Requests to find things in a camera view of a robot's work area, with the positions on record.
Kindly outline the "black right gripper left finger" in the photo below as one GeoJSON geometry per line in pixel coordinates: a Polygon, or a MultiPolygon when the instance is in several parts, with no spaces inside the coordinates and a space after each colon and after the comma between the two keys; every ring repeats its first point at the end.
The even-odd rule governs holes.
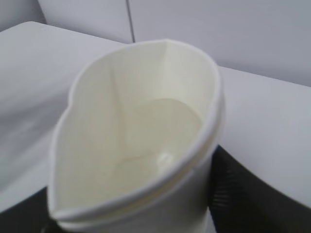
{"type": "Polygon", "coordinates": [[[47,189],[42,188],[20,203],[0,214],[2,233],[62,233],[50,217],[47,189]]]}

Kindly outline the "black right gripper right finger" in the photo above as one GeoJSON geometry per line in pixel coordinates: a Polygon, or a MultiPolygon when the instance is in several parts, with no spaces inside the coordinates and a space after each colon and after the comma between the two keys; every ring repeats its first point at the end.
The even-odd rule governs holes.
{"type": "Polygon", "coordinates": [[[248,171],[218,146],[212,156],[208,204],[218,233],[309,233],[311,209],[248,171]]]}

